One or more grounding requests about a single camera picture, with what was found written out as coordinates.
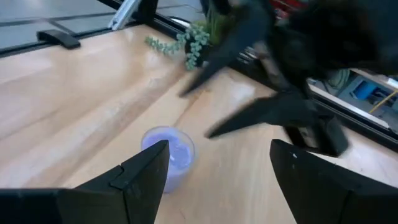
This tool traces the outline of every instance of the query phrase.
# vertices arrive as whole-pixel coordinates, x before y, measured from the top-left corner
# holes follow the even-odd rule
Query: succulent plant
[[[193,70],[198,57],[200,57],[200,50],[207,45],[209,38],[210,34],[205,32],[203,26],[192,24],[185,30],[184,34],[177,34],[177,41],[174,43],[160,43],[159,39],[153,37],[146,37],[145,43],[165,55],[173,55],[176,51],[182,49],[188,40],[193,39],[190,42],[191,52],[187,53],[187,61],[185,62],[187,70]]]

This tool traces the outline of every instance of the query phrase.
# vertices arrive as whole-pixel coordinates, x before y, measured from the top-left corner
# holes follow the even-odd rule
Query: wood grain
[[[175,126],[195,143],[183,184],[164,195],[156,223],[295,223],[269,160],[266,124],[204,138],[220,119],[272,90],[224,69],[187,98],[194,72],[183,55],[164,57],[143,44],[162,34],[138,26],[0,59],[0,187],[75,187],[140,150],[154,126]],[[350,130],[351,149],[322,157],[398,187],[398,155]]]

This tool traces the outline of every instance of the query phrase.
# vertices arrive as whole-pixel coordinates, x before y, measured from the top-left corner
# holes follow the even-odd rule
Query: black clamp
[[[50,44],[60,44],[69,50],[78,48],[81,45],[79,40],[70,34],[55,29],[38,31],[36,36],[38,40],[43,40]]]

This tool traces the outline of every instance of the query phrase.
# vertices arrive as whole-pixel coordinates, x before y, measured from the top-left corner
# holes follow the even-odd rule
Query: clear plastic cup
[[[160,140],[169,140],[169,171],[164,193],[173,192],[180,184],[195,160],[195,146],[189,136],[173,127],[160,126],[147,131],[141,141],[145,150]]]

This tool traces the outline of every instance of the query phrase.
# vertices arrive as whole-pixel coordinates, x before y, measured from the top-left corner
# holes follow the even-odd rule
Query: metal bracket
[[[122,5],[112,18],[111,22],[108,24],[108,28],[112,30],[122,29],[129,18],[131,18],[132,13],[138,9],[142,0],[125,0]]]

